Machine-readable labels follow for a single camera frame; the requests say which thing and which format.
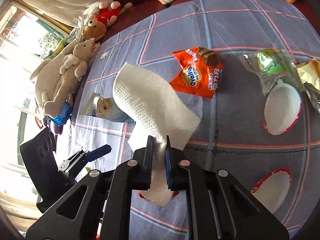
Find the orange Ovaltine wrapper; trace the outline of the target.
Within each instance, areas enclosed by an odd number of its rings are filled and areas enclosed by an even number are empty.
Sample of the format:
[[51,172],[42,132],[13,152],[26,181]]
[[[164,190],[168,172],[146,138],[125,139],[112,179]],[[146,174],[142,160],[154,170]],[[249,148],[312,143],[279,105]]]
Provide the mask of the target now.
[[223,65],[220,53],[194,47],[172,52],[181,71],[170,81],[172,88],[181,93],[212,98],[221,81]]

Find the white blue tissue packet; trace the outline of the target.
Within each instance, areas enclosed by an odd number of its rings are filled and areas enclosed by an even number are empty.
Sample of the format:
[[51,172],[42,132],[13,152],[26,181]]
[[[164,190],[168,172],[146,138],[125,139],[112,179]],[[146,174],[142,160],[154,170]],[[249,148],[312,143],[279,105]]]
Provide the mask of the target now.
[[103,98],[99,93],[93,93],[80,108],[80,115],[106,119],[111,122],[134,122],[115,103],[113,98]]

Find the plaid grey tablecloth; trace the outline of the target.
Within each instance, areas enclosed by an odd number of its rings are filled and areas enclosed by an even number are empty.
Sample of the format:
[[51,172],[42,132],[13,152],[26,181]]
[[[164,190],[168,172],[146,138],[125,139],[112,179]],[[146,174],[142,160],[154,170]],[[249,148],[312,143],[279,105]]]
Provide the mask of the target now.
[[285,0],[195,0],[103,42],[56,155],[110,145],[85,165],[126,167],[153,137],[152,183],[129,192],[129,239],[190,239],[187,193],[170,191],[165,148],[227,171],[295,239],[319,201],[319,112],[296,64],[319,59],[318,24]]

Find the cream curtain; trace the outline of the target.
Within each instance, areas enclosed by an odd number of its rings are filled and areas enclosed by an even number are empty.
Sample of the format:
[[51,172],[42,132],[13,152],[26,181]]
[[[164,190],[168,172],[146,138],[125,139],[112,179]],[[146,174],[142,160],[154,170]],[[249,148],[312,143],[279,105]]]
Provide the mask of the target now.
[[87,23],[87,16],[99,8],[99,4],[112,0],[23,0],[47,16],[72,27]]

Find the red plush toy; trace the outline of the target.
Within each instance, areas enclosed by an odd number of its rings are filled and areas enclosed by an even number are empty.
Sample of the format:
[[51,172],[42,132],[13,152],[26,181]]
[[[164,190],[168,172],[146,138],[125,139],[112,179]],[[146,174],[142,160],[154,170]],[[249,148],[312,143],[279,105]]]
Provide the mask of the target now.
[[101,2],[94,19],[103,23],[106,27],[109,27],[116,22],[119,15],[124,13],[127,9],[130,9],[132,6],[133,4],[130,2],[126,3],[123,7],[118,1],[111,3]]

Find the brown bear plush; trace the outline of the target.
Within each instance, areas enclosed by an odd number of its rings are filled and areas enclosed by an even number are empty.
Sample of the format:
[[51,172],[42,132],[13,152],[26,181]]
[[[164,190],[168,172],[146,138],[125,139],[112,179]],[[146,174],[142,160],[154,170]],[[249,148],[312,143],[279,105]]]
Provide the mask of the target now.
[[102,22],[92,19],[84,27],[81,34],[81,40],[86,41],[93,38],[95,42],[98,42],[105,36],[105,33],[106,26]]

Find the beige rabbit plush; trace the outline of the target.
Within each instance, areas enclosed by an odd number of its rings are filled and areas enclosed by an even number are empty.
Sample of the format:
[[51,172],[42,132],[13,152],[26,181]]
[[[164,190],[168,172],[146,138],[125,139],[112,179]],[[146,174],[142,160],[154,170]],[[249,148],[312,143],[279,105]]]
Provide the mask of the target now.
[[35,80],[35,98],[42,113],[56,118],[69,97],[77,93],[88,63],[99,50],[100,43],[90,38],[73,40],[52,60],[44,60],[30,76]]

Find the white paper napkin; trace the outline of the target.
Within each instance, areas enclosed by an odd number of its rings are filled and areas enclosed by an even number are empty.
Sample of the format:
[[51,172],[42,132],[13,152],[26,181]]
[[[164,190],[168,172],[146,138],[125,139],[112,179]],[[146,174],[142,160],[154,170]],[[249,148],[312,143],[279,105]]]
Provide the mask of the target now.
[[166,206],[173,196],[165,175],[167,141],[183,150],[201,120],[165,79],[127,62],[116,75],[112,94],[116,105],[136,123],[128,140],[131,150],[144,148],[149,136],[155,139],[151,185],[142,195]]

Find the clear green egg wrapper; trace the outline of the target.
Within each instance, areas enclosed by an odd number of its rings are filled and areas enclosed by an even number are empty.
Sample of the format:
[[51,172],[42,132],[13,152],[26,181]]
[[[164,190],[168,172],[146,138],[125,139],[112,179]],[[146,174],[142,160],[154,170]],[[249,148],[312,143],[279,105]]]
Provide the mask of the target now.
[[259,77],[263,95],[267,95],[281,79],[298,91],[305,90],[297,72],[294,58],[286,50],[266,48],[239,55],[239,59],[247,71]]

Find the red egg shell half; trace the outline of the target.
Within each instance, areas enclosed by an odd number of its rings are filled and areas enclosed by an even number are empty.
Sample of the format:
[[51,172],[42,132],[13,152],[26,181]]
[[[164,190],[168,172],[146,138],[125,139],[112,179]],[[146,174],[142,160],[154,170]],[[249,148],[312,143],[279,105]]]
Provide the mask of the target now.
[[253,187],[251,194],[264,207],[275,213],[284,202],[291,185],[291,173],[287,169],[276,169],[264,176]]

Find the clear orange snack bag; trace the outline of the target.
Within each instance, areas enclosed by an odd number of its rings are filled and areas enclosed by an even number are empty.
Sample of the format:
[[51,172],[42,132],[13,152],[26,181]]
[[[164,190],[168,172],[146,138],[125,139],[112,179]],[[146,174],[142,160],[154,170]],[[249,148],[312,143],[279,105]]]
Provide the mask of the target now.
[[320,65],[319,60],[314,58],[309,62],[302,62],[296,66],[299,78],[306,90],[307,96],[317,112],[320,112]]

